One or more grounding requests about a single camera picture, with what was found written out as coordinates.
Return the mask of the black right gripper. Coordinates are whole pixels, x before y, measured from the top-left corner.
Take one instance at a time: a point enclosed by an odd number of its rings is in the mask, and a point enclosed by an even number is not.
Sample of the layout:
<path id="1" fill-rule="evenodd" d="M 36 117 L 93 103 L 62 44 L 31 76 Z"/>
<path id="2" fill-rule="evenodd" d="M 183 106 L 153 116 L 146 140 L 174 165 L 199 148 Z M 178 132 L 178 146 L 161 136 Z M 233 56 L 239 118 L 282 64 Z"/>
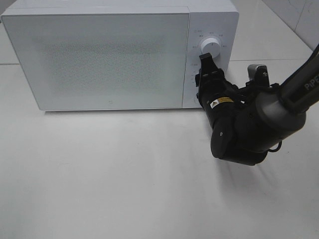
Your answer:
<path id="1" fill-rule="evenodd" d="M 195 75 L 195 84 L 198 87 L 196 96 L 202 108 L 206 102 L 204 97 L 229 97 L 233 101 L 246 101 L 239 88 L 225 79 L 224 71 L 217 69 L 210 53 L 200 55 L 199 59 L 201 66 Z"/>

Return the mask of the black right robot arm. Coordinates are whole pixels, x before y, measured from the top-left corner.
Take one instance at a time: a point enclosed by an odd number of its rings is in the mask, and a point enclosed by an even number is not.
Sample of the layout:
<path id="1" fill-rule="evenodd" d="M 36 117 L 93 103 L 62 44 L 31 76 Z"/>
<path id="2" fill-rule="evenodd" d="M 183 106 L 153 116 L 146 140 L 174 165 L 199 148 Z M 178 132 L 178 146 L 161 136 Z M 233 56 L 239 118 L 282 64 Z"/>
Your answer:
<path id="1" fill-rule="evenodd" d="M 300 130 L 319 100 L 319 51 L 283 83 L 271 84 L 267 67 L 249 65 L 242 88 L 226 80 L 209 53 L 200 56 L 197 99 L 209 120 L 215 158 L 245 165 L 261 163 L 285 138 Z"/>

